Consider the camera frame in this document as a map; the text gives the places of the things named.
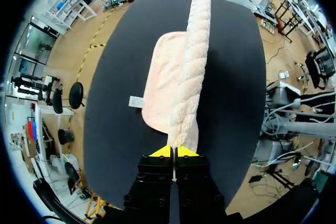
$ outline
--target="black table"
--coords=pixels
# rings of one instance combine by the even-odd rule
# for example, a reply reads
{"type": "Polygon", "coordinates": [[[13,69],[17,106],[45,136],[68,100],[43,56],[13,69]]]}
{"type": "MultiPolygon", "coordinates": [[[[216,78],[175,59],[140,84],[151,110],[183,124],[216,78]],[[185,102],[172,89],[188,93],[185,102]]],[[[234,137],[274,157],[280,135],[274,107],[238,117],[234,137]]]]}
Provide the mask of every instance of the black table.
{"type": "MultiPolygon", "coordinates": [[[[166,145],[129,96],[143,96],[154,46],[164,33],[186,30],[191,0],[136,0],[108,40],[94,74],[84,127],[89,187],[123,208],[143,154],[166,145]]],[[[250,10],[212,0],[205,79],[197,111],[197,152],[208,157],[230,203],[250,166],[264,118],[264,50],[250,10]]]]}

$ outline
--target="black screw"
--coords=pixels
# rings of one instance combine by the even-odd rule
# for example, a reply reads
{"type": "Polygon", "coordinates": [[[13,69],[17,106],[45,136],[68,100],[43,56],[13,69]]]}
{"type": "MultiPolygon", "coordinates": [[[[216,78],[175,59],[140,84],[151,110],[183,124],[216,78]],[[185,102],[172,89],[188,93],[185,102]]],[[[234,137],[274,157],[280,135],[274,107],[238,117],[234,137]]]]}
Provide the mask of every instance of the black screw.
{"type": "Polygon", "coordinates": [[[215,200],[217,200],[217,201],[224,201],[224,197],[223,197],[223,195],[218,194],[218,195],[215,196],[215,200]]]}
{"type": "Polygon", "coordinates": [[[145,173],[138,173],[138,178],[144,178],[146,176],[145,173]]]}
{"type": "Polygon", "coordinates": [[[159,199],[159,206],[163,207],[165,205],[166,199],[165,198],[160,198],[159,199]]]}
{"type": "Polygon", "coordinates": [[[131,202],[131,199],[132,199],[132,196],[131,196],[131,195],[126,194],[126,195],[124,196],[124,200],[125,200],[126,202],[131,202]]]}

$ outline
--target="white wall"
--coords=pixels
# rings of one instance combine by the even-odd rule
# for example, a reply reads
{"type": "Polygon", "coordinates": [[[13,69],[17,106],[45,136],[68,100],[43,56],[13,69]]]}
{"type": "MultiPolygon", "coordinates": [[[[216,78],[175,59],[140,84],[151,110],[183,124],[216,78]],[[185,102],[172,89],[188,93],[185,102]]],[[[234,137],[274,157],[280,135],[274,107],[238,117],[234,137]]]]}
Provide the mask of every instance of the white wall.
{"type": "Polygon", "coordinates": [[[32,101],[20,100],[15,98],[6,98],[4,125],[4,138],[9,141],[11,134],[24,133],[23,126],[27,123],[27,117],[31,116],[30,104],[32,101]]]}

